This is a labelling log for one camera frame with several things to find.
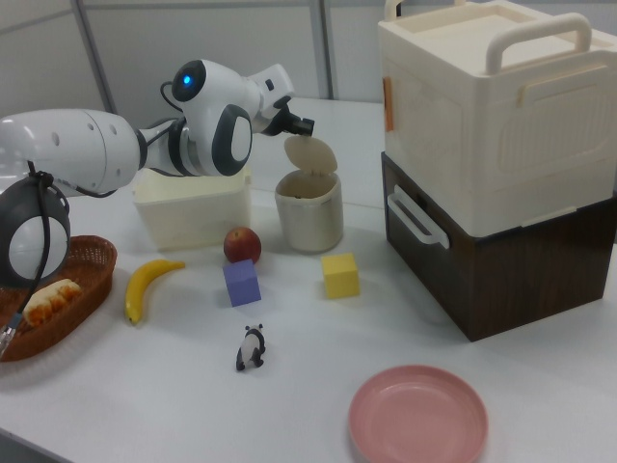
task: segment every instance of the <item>wicker basket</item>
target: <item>wicker basket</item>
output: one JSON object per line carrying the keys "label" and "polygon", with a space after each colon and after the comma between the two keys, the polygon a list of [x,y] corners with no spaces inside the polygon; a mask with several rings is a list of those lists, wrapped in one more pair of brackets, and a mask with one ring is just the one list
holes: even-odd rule
{"label": "wicker basket", "polygon": [[[74,236],[70,239],[67,261],[62,270],[45,285],[70,278],[82,293],[39,327],[21,320],[15,337],[2,356],[2,362],[32,357],[63,340],[105,300],[112,287],[116,248],[99,236]],[[0,288],[0,326],[6,324],[26,296],[25,289]]]}

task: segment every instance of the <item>white handle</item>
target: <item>white handle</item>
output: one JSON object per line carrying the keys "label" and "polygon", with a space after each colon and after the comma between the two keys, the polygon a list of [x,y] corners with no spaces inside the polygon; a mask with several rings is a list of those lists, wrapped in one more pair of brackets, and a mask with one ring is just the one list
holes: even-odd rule
{"label": "white handle", "polygon": [[588,51],[591,46],[591,24],[585,16],[578,13],[561,14],[550,19],[525,22],[510,30],[500,32],[489,43],[486,52],[486,73],[495,75],[501,71],[503,52],[515,43],[573,31],[577,32],[575,52]]}
{"label": "white handle", "polygon": [[[407,211],[418,220],[418,222],[429,233],[422,231],[408,216],[403,209],[397,204],[401,203]],[[416,238],[424,244],[440,243],[445,249],[450,247],[450,240],[445,234],[445,231],[424,212],[419,205],[412,200],[407,193],[398,185],[394,185],[394,193],[388,195],[388,207],[398,217],[398,219],[413,233]]]}
{"label": "white handle", "polygon": [[[386,21],[394,21],[396,19],[396,7],[402,2],[403,0],[386,0]],[[466,0],[454,0],[454,6],[462,7],[465,5],[465,2]]]}

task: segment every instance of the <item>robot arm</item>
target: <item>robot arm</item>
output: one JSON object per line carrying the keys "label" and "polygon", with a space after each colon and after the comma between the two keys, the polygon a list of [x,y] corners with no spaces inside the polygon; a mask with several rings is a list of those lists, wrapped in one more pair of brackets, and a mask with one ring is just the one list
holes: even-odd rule
{"label": "robot arm", "polygon": [[3,184],[28,175],[27,161],[54,176],[67,196],[102,194],[128,184],[144,167],[179,177],[232,176],[248,161],[253,133],[312,134],[313,121],[289,113],[294,90],[280,65],[242,77],[192,61],[171,84],[183,117],[148,129],[81,109],[0,120],[0,193]]}
{"label": "robot arm", "polygon": [[[171,85],[183,117],[148,129],[80,109],[0,120],[0,286],[29,287],[31,295],[62,267],[70,238],[65,196],[108,196],[142,168],[175,177],[232,176],[249,158],[253,133],[312,135],[313,121],[289,113],[294,91],[280,65],[242,77],[192,61]],[[0,332],[0,356],[19,319]]]}

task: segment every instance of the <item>panda figurine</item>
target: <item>panda figurine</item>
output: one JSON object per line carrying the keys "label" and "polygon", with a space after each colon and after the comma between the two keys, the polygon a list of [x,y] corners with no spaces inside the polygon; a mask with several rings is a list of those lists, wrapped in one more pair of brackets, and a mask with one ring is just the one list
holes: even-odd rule
{"label": "panda figurine", "polygon": [[253,364],[257,368],[263,365],[261,355],[266,351],[266,346],[263,335],[261,334],[262,328],[263,325],[261,323],[259,325],[247,326],[245,328],[247,330],[247,334],[244,336],[242,345],[240,345],[240,348],[238,349],[238,356],[235,361],[235,368],[238,371],[242,371],[245,364],[250,361],[253,361]]}

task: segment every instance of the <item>purple cube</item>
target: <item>purple cube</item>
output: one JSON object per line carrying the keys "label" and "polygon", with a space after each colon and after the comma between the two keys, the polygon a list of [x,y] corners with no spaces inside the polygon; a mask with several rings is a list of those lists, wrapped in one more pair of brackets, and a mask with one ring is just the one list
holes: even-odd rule
{"label": "purple cube", "polygon": [[241,306],[250,302],[259,301],[259,282],[255,266],[250,259],[241,260],[223,267],[225,283],[228,286],[229,299],[231,305]]}

